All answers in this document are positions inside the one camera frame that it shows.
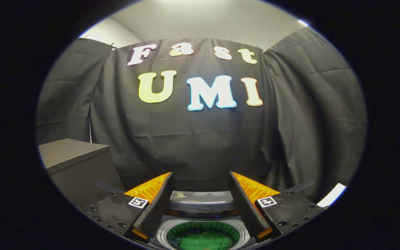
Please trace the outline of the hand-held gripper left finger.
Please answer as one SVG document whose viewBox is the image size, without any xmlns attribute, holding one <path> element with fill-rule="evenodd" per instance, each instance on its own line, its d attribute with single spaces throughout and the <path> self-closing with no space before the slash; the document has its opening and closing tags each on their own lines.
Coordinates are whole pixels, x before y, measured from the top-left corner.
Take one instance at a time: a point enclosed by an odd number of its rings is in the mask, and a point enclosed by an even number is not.
<svg viewBox="0 0 400 250">
<path fill-rule="evenodd" d="M 84 206 L 84 212 L 116 234 L 149 243 L 167 209 L 174 189 L 173 173 L 168 172 L 139 186 L 122 191 L 103 183 L 106 194 Z"/>
</svg>

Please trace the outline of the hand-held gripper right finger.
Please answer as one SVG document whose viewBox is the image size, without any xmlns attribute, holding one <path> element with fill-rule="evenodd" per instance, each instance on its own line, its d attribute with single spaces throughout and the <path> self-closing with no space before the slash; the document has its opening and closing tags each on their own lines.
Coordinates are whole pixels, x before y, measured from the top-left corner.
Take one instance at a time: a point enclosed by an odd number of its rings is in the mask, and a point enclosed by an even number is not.
<svg viewBox="0 0 400 250">
<path fill-rule="evenodd" d="M 258 243 L 295 231 L 325 211 L 300 194 L 311 184 L 276 191 L 232 171 L 228 181 L 235 209 Z"/>
</svg>

